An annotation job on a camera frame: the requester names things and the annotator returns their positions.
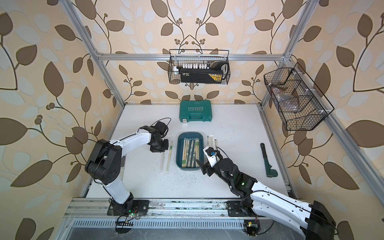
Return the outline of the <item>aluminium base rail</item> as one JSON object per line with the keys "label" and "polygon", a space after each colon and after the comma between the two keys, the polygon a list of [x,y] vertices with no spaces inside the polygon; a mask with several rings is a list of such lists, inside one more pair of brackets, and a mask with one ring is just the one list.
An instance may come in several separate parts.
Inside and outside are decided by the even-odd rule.
{"label": "aluminium base rail", "polygon": [[[131,212],[141,218],[224,219],[243,217],[238,207],[240,199],[146,199],[135,198]],[[112,218],[117,210],[108,198],[73,198],[65,218]]]}

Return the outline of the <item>wrapped chopsticks pair box left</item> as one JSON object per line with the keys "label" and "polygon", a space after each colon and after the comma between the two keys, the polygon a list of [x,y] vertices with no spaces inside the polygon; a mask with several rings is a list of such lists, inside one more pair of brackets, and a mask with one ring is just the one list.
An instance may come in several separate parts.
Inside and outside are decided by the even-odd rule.
{"label": "wrapped chopsticks pair box left", "polygon": [[190,139],[185,138],[184,139],[184,146],[183,146],[182,168],[187,167],[187,162],[188,162],[188,157],[189,157],[189,148],[190,148]]}

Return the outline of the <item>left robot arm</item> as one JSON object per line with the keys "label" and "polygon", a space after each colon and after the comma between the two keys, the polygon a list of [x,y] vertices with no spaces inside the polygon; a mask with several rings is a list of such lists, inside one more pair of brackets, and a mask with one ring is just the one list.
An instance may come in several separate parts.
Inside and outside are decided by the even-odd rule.
{"label": "left robot arm", "polygon": [[122,159],[136,148],[148,145],[152,153],[163,153],[169,147],[165,137],[168,125],[161,120],[150,126],[138,128],[136,133],[117,140],[96,142],[85,166],[94,182],[101,184],[114,204],[124,206],[133,198],[119,177]]}

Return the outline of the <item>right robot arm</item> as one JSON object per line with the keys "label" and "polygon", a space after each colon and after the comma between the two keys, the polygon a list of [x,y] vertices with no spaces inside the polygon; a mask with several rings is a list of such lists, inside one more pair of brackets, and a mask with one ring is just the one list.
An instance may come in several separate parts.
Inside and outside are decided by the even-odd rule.
{"label": "right robot arm", "polygon": [[199,163],[199,167],[203,174],[218,176],[241,198],[238,208],[246,216],[269,218],[307,240],[332,240],[339,233],[335,220],[322,203],[310,204],[281,194],[239,171],[231,159],[221,159],[214,165]]}

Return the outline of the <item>teal plastic storage box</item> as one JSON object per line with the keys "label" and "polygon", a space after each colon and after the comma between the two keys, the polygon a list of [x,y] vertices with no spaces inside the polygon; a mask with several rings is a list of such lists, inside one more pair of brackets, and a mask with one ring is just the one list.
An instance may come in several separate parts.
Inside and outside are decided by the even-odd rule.
{"label": "teal plastic storage box", "polygon": [[[188,157],[188,162],[187,162],[187,167],[182,168],[182,159],[183,159],[183,146],[184,146],[184,139],[188,138],[190,139],[190,148],[189,148],[189,157]],[[186,132],[182,133],[178,137],[178,142],[177,142],[177,155],[176,155],[176,164],[177,166],[184,171],[195,171],[199,170],[199,166],[197,168],[194,168],[194,148],[195,148],[195,139],[200,140],[200,160],[201,162],[204,163],[204,153],[203,153],[203,148],[204,148],[204,138],[200,133],[196,132]]]}

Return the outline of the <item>black yellow box in basket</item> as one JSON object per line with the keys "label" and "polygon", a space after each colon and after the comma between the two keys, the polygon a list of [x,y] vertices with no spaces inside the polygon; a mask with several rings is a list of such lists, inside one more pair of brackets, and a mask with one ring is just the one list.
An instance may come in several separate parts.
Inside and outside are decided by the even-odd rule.
{"label": "black yellow box in basket", "polygon": [[230,77],[230,66],[224,63],[207,69],[177,67],[176,73],[179,74],[182,83],[224,84]]}

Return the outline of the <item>wrapped chopsticks pair box right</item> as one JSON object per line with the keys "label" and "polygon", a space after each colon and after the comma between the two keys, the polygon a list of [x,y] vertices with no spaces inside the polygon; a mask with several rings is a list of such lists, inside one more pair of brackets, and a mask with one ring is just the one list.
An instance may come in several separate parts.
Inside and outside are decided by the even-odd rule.
{"label": "wrapped chopsticks pair box right", "polygon": [[200,140],[195,139],[195,148],[194,148],[194,168],[199,166],[198,161],[200,160]]}

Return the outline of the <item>plastic bag in basket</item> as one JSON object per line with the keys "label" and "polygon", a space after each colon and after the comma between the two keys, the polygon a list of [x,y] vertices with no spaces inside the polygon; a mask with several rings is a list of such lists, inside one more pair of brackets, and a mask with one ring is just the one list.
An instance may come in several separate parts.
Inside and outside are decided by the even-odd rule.
{"label": "plastic bag in basket", "polygon": [[283,112],[299,111],[300,102],[297,96],[284,93],[284,89],[276,85],[272,85],[271,90]]}

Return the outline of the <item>wrapped chopsticks pair box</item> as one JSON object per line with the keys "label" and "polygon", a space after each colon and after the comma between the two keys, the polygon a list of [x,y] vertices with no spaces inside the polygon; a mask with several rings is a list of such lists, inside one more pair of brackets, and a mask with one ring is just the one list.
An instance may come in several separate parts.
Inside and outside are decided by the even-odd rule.
{"label": "wrapped chopsticks pair box", "polygon": [[194,148],[194,168],[199,166],[198,161],[200,160],[200,140],[195,139],[195,148]]}
{"label": "wrapped chopsticks pair box", "polygon": [[190,139],[185,138],[184,139],[184,146],[183,146],[182,168],[187,167],[187,162],[188,162],[188,157],[189,157],[189,148],[190,148]]}

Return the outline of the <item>green pipe wrench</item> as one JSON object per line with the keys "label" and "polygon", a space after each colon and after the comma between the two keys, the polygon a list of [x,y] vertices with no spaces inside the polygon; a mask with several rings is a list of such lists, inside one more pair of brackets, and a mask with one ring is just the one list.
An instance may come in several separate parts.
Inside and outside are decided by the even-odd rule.
{"label": "green pipe wrench", "polygon": [[278,176],[278,172],[275,169],[273,169],[272,166],[269,163],[265,144],[261,143],[260,146],[261,146],[261,150],[262,150],[262,155],[263,155],[263,159],[264,159],[264,164],[265,164],[265,170],[266,170],[267,177],[268,178],[275,178],[275,177],[277,177]]}

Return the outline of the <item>green tool case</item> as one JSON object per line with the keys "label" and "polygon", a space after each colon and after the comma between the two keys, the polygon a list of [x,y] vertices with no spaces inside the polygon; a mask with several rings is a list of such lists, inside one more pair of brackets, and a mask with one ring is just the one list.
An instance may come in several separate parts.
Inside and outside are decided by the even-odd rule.
{"label": "green tool case", "polygon": [[213,119],[212,104],[209,100],[181,101],[179,119],[182,123],[211,122]]}

